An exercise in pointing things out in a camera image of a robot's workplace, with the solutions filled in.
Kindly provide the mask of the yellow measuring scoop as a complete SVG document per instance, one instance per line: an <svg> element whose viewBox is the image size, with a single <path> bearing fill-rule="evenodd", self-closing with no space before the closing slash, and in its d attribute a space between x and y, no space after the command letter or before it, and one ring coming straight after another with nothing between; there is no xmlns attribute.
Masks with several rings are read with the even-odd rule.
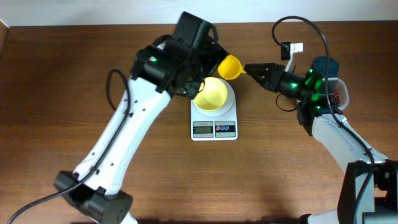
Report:
<svg viewBox="0 0 398 224"><path fill-rule="evenodd" d="M246 71L237 57L228 55L218 66L218 73L225 80L234 80Z"/></svg>

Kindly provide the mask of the red adzuki beans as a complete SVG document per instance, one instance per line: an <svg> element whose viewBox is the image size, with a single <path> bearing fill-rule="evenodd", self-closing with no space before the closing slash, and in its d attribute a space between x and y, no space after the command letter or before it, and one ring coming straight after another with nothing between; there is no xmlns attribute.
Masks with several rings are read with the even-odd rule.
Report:
<svg viewBox="0 0 398 224"><path fill-rule="evenodd" d="M340 96L339 96L338 90L333 90L333 96L332 96L331 100L336 106L340 106L341 101L340 101Z"/></svg>

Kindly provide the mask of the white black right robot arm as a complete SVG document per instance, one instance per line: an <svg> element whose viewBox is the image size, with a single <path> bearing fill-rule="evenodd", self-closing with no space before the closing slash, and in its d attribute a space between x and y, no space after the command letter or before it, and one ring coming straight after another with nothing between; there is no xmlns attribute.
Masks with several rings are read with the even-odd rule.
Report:
<svg viewBox="0 0 398 224"><path fill-rule="evenodd" d="M252 63L244 71L264 89L297 100L297 119L324 145L345 177L337 208L302 215L300 223L397 223L397 161L376 151L348 124L333 97L339 64L313 60L305 77L276 63Z"/></svg>

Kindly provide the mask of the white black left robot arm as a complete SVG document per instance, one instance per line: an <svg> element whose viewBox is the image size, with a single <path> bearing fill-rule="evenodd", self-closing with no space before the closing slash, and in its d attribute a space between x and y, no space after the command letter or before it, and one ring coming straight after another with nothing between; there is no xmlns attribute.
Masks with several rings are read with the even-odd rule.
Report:
<svg viewBox="0 0 398 224"><path fill-rule="evenodd" d="M175 96L199 94L227 56L216 27L183 12L172 34L140 49L123 80L125 92L90 153L54 185L65 200L97 223L134 223L133 198L121 190L129 163L150 126Z"/></svg>

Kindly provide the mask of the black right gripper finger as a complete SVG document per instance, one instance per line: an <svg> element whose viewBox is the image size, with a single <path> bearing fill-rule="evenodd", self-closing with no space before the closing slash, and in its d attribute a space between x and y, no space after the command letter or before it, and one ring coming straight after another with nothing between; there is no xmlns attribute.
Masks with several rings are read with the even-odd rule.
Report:
<svg viewBox="0 0 398 224"><path fill-rule="evenodd" d="M246 73L271 72L276 66L276 63L252 63L246 64L244 70Z"/></svg>
<svg viewBox="0 0 398 224"><path fill-rule="evenodd" d="M264 89L270 88L270 79L271 79L270 71L263 68L254 68L254 69L249 69L247 73Z"/></svg>

